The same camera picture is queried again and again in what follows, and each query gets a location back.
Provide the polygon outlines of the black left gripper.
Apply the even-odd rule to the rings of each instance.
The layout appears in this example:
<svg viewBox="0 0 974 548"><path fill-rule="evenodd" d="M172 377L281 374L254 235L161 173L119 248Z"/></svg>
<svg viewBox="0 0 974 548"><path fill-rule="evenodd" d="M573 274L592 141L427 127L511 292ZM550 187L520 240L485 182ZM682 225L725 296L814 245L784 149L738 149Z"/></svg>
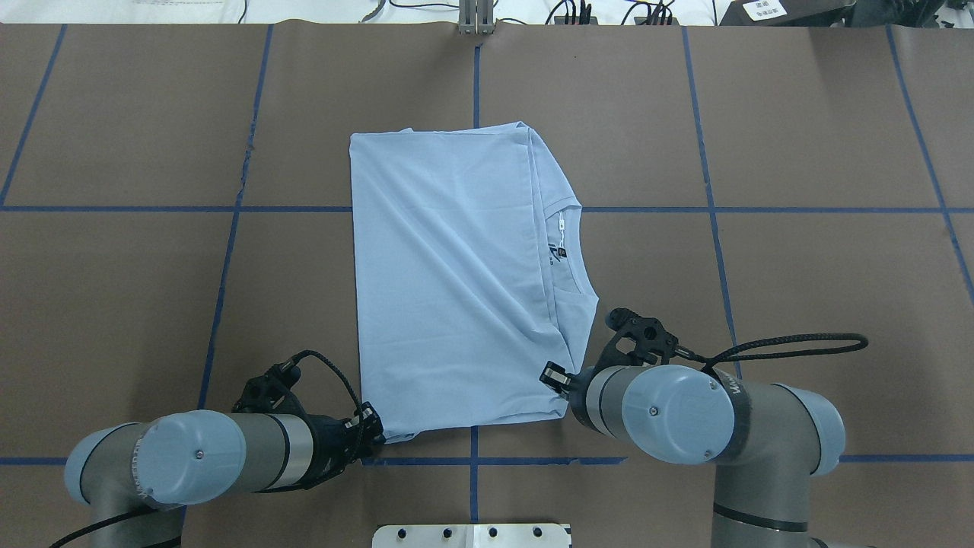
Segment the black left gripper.
<svg viewBox="0 0 974 548"><path fill-rule="evenodd" d="M328 481L365 457L366 451L386 444L382 420L369 402L362 402L350 419L313 414L309 420L313 454L306 481Z"/></svg>

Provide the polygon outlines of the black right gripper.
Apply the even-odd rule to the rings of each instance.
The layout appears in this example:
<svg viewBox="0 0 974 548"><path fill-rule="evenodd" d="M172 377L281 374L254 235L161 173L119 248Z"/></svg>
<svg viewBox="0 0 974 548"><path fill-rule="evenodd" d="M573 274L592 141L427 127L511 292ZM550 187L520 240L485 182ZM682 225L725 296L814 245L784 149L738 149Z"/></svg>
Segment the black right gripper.
<svg viewBox="0 0 974 548"><path fill-rule="evenodd" d="M548 361L540 372L540 382L556 392L558 396L565 397L571 408L584 408L594 375L594 371L579 371L577 374L571 374L561 365Z"/></svg>

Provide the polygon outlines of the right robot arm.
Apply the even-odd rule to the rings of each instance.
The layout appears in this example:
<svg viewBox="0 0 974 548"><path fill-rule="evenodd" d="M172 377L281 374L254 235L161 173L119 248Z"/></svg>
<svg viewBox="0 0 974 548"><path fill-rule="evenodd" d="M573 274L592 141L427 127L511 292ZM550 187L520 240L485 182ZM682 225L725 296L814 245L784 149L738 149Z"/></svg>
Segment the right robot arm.
<svg viewBox="0 0 974 548"><path fill-rule="evenodd" d="M686 365L547 363L540 381L602 435L666 464L714 464L711 546L829 545L808 530L810 482L837 467L846 432L824 396Z"/></svg>

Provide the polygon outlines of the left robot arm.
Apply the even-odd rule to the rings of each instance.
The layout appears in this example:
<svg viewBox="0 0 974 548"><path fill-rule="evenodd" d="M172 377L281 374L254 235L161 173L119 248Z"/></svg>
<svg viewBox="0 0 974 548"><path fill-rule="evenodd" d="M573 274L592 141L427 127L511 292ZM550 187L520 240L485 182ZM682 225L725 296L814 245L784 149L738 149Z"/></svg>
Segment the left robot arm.
<svg viewBox="0 0 974 548"><path fill-rule="evenodd" d="M91 510L94 547L178 547L182 511L226 495L312 489L385 441L365 403L350 419L190 410L89 434L70 452L64 485Z"/></svg>

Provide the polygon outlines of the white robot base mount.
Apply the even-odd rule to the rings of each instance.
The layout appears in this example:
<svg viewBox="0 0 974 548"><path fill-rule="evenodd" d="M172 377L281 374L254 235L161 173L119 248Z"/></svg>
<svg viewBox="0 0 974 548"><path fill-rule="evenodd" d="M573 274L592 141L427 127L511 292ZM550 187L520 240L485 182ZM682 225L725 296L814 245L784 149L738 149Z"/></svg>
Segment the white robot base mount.
<svg viewBox="0 0 974 548"><path fill-rule="evenodd" d="M377 528L372 547L571 547L567 524L392 524Z"/></svg>

